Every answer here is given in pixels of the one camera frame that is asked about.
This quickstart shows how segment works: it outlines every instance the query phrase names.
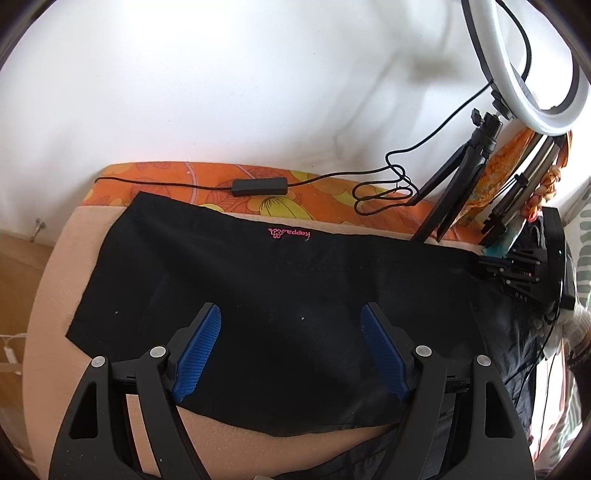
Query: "round metal pivot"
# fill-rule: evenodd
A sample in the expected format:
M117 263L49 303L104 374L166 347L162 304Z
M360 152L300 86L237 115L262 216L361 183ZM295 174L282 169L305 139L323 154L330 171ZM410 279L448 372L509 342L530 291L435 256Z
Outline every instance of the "round metal pivot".
M426 345L419 345L415 350L418 356L431 356L433 353L431 349Z
M486 355L478 355L476 357L476 361L483 367L488 367L491 364L491 359L488 358Z
M90 364L93 367L102 367L105 364L105 357L104 356L96 356L92 359L92 362L90 362Z
M165 353L166 353L166 348L164 348L163 346L155 346L154 348L152 348L150 350L150 356L153 356L154 358L160 358Z

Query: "white wall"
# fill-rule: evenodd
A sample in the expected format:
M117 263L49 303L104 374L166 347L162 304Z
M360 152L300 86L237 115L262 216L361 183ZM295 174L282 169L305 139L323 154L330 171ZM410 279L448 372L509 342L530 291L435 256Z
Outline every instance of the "white wall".
M532 41L528 85L558 103L568 49L525 0L508 3ZM29 233L40 216L55 240L110 163L381 166L484 84L459 0L58 0L0 73L0 228ZM415 183L466 140L469 112L398 159ZM565 198L591 171L580 130Z

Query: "blue gripper pad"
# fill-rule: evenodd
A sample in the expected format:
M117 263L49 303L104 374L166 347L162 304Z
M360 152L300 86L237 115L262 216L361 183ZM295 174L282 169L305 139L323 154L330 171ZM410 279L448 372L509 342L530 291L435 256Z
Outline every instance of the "blue gripper pad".
M209 309L177 363L176 383L171 390L176 403L195 390L221 328L222 315L217 305L214 305Z
M361 331L388 392L396 395L400 401L405 401L410 393L406 364L368 305L361 310Z

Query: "black pants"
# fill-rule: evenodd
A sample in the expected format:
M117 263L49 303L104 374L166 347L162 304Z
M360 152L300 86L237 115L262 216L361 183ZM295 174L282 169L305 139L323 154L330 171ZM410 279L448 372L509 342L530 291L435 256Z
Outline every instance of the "black pants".
M417 344L448 358L489 355L507 378L534 360L535 315L479 278L477 255L373 235L233 218L139 193L109 230L67 337L90 356L141 356L207 301L222 331L182 406L291 436L396 423L359 326L377 302ZM516 397L522 376L508 384ZM526 386L519 406L531 420Z

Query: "pink kappa logo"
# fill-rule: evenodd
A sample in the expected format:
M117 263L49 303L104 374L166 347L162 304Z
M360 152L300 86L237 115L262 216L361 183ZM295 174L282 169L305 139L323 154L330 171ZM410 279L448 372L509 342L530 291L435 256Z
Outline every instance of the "pink kappa logo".
M269 228L268 230L273 238L281 238L284 233L287 233L287 235L305 236L306 242L310 239L310 232L304 232L303 230L287 230L285 228Z

